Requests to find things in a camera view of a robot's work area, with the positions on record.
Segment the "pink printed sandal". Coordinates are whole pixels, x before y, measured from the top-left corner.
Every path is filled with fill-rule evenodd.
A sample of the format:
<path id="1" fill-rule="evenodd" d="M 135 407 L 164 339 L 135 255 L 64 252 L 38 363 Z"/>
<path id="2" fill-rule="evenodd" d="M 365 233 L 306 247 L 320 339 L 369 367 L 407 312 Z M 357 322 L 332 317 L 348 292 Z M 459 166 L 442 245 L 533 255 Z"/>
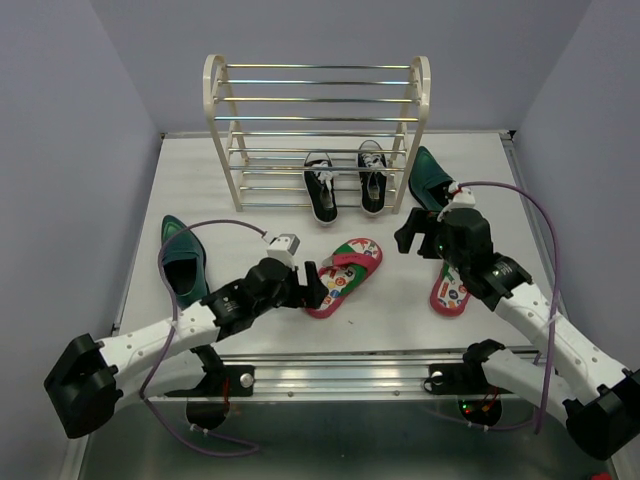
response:
<path id="1" fill-rule="evenodd" d="M 470 298 L 459 273 L 444 262 L 429 297 L 431 308 L 444 317 L 459 317 L 465 312 Z"/>
<path id="2" fill-rule="evenodd" d="M 353 238 L 340 245 L 318 270 L 327 294 L 318 308 L 307 308 L 306 313 L 315 319 L 333 315 L 345 299 L 378 269 L 382 260 L 380 245 L 370 238 Z"/>

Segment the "black canvas sneaker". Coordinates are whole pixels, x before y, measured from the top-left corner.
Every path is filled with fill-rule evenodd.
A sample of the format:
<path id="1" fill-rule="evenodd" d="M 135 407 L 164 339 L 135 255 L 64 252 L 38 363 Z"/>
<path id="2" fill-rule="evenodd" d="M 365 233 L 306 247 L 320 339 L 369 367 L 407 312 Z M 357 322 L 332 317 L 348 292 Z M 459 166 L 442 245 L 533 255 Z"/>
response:
<path id="1" fill-rule="evenodd" d="M 304 167 L 303 180 L 313 216 L 319 224 L 328 226 L 335 222 L 338 216 L 332 161 L 326 153 L 309 153 Z"/>
<path id="2" fill-rule="evenodd" d="M 361 206 L 370 215 L 382 212 L 385 206 L 388 167 L 381 146 L 374 140 L 365 140 L 357 156 L 360 168 Z"/>

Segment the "cream chrome shoe rack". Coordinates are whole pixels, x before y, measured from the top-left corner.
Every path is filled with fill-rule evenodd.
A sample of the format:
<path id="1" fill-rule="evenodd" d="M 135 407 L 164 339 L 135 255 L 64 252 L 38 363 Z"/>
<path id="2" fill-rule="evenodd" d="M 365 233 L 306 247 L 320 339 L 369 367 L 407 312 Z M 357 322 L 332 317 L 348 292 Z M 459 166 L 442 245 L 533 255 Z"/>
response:
<path id="1" fill-rule="evenodd" d="M 355 208 L 360 178 L 383 176 L 398 213 L 430 114 L 432 69 L 406 65 L 230 63 L 206 57 L 202 103 L 236 211 L 309 208 L 305 173 Z"/>

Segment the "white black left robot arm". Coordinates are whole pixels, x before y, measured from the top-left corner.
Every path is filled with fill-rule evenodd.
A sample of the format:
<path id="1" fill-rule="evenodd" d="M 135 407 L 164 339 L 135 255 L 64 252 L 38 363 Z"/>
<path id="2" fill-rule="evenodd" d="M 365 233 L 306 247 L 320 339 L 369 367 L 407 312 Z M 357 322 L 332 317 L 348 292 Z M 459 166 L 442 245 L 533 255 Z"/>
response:
<path id="1" fill-rule="evenodd" d="M 162 363 L 199 360 L 170 396 L 226 394 L 229 378 L 214 343 L 249 329 L 276 308 L 318 308 L 328 293 L 313 262 L 305 264 L 306 284 L 295 268 L 264 258 L 235 280 L 175 317 L 132 333 L 95 340 L 83 334 L 70 341 L 44 380 L 44 389 L 66 436 L 78 439 L 105 425 L 128 400 L 152 396 L 151 379 Z"/>

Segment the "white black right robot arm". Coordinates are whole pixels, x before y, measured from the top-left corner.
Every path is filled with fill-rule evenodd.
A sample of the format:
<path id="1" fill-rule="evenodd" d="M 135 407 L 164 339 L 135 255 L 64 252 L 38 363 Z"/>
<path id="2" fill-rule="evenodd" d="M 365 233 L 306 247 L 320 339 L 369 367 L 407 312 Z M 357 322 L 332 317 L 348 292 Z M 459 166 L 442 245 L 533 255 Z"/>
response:
<path id="1" fill-rule="evenodd" d="M 411 210 L 394 239 L 409 252 L 416 235 L 425 259 L 442 259 L 468 293 L 518 330 L 547 365 L 536 366 L 498 341 L 468 347 L 460 362 L 435 364 L 427 384 L 433 394 L 479 393 L 496 387 L 562 423 L 590 457 L 607 460 L 639 435 L 639 373 L 592 343 L 562 314 L 551 310 L 531 275 L 495 251 L 489 222 L 474 208 Z"/>

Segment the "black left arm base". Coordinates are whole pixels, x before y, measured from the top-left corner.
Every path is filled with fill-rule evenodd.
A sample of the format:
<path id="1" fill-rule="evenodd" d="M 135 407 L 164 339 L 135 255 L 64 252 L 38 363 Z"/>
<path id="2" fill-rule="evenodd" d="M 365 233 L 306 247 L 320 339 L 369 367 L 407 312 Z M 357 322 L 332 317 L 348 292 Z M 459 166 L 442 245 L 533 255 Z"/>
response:
<path id="1" fill-rule="evenodd" d="M 165 393 L 169 398 L 243 398 L 254 392 L 255 367 L 250 364 L 229 365 L 213 373 L 205 372 L 190 389 Z"/>

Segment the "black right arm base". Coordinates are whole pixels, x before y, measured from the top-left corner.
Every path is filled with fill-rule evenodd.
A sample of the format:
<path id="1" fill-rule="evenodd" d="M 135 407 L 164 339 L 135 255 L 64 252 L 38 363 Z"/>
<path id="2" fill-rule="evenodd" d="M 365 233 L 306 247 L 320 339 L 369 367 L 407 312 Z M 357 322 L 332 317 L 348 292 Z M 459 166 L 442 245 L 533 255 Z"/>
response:
<path id="1" fill-rule="evenodd" d="M 423 388 L 433 395 L 480 395 L 495 390 L 480 367 L 464 362 L 430 364 Z"/>

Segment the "green loafer right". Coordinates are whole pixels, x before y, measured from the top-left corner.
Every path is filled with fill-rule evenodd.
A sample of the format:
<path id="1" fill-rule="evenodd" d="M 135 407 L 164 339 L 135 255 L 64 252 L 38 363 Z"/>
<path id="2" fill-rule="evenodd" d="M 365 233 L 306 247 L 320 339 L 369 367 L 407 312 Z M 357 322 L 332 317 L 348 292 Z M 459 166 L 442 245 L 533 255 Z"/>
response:
<path id="1" fill-rule="evenodd" d="M 447 204 L 452 177 L 438 164 L 431 152 L 420 146 L 409 176 L 412 197 L 425 210 L 440 212 Z"/>

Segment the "green loafer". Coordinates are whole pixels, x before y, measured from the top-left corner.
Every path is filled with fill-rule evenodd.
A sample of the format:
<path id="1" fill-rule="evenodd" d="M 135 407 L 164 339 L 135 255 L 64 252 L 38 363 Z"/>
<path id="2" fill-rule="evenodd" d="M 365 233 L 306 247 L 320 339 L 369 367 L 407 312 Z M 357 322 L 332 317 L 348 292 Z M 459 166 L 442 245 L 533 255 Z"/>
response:
<path id="1" fill-rule="evenodd" d="M 409 176 L 412 197 L 425 210 L 440 212 L 447 204 L 452 177 L 438 164 L 431 152 L 420 146 Z"/>
<path id="2" fill-rule="evenodd" d="M 210 293 L 206 278 L 206 252 L 198 237 L 173 215 L 161 223 L 161 244 L 169 242 L 161 265 L 178 307 L 184 310 Z"/>

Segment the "green loafer left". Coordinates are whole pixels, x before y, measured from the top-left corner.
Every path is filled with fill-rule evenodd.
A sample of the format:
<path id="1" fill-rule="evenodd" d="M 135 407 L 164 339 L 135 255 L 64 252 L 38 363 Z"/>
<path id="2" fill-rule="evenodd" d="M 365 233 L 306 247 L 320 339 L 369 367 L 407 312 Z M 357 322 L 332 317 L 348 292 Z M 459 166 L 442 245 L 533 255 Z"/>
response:
<path id="1" fill-rule="evenodd" d="M 206 252 L 198 237 L 173 215 L 161 223 L 161 244 L 169 242 L 161 265 L 178 307 L 184 310 L 210 293 L 206 278 Z"/>

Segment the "aluminium mounting rail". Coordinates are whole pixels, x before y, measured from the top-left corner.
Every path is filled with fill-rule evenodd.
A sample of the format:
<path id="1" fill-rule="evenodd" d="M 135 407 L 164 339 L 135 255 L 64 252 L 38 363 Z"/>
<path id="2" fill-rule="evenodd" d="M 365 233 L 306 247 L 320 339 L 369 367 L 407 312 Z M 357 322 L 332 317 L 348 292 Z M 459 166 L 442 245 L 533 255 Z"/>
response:
<path id="1" fill-rule="evenodd" d="M 251 397 L 230 398 L 232 403 L 259 402 L 371 402 L 421 401 L 445 398 L 480 398 L 480 395 L 433 395 L 423 388 L 432 363 L 463 362 L 454 354 L 345 354 L 345 355 L 227 355 L 224 367 L 255 367 Z M 190 389 L 205 373 L 192 353 L 164 361 L 153 376 L 146 395 L 169 398 L 172 390 Z M 222 398 L 186 398 L 220 401 Z"/>

